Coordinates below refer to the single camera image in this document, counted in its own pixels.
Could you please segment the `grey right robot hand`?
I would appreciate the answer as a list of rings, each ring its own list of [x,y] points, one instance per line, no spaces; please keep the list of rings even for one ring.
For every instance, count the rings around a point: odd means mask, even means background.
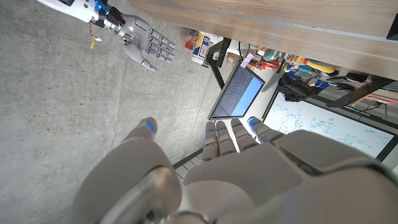
[[[171,63],[175,57],[173,51],[175,44],[153,29],[140,17],[124,14],[124,25],[121,26],[118,36],[124,41],[124,51],[143,67],[157,72],[157,68],[151,64],[143,54],[150,55],[161,61]]]

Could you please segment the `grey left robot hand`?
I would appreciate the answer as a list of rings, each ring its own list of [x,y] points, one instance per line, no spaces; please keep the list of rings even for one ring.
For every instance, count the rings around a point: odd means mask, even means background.
[[[208,122],[201,163],[179,179],[147,117],[82,182],[70,223],[396,223],[397,177],[310,131],[256,117]]]

